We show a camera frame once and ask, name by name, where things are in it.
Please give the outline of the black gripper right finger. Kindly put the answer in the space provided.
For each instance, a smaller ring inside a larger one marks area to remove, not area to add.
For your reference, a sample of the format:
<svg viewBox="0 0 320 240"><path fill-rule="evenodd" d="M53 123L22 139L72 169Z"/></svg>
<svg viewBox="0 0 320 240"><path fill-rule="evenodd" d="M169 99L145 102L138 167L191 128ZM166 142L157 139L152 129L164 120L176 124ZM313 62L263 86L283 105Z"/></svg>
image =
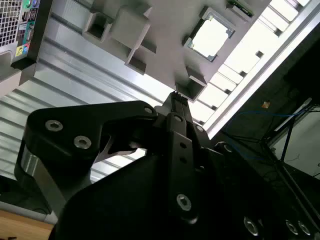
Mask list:
<svg viewBox="0 0 320 240"><path fill-rule="evenodd" d="M187 137L192 140L195 165L215 174L237 175L240 172L240 154L227 142L213 144L207 132L193 122L188 100L179 96L178 101L178 110L186 120Z"/></svg>

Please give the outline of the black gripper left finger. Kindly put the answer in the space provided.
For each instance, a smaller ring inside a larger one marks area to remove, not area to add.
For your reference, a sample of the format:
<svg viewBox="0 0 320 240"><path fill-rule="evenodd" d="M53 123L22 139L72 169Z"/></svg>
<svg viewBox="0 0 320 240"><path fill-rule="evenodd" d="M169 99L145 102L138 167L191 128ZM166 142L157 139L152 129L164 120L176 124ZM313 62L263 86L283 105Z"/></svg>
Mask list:
<svg viewBox="0 0 320 240"><path fill-rule="evenodd" d="M195 164L179 96L172 92L155 108L137 100L32 112L14 169L18 183L59 220L77 193L143 157Z"/></svg>

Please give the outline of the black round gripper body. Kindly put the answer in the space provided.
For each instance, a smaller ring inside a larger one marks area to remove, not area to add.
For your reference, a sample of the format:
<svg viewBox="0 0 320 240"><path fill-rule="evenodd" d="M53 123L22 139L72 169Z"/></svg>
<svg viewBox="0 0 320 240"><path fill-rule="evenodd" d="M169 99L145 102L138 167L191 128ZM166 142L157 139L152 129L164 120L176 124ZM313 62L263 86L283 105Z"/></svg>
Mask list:
<svg viewBox="0 0 320 240"><path fill-rule="evenodd" d="M238 156L145 156L72 197L52 240L317 240Z"/></svg>

